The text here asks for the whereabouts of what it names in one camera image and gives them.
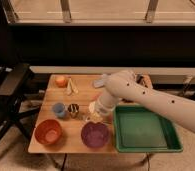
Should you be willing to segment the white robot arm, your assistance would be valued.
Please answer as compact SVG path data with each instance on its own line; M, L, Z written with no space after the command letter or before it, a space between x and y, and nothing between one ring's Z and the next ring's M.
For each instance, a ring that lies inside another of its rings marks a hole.
M107 116L122 99L136 102L195 133L195 101L146 88L136 82L132 70L107 76L104 90L89 104L89 111L97 116Z

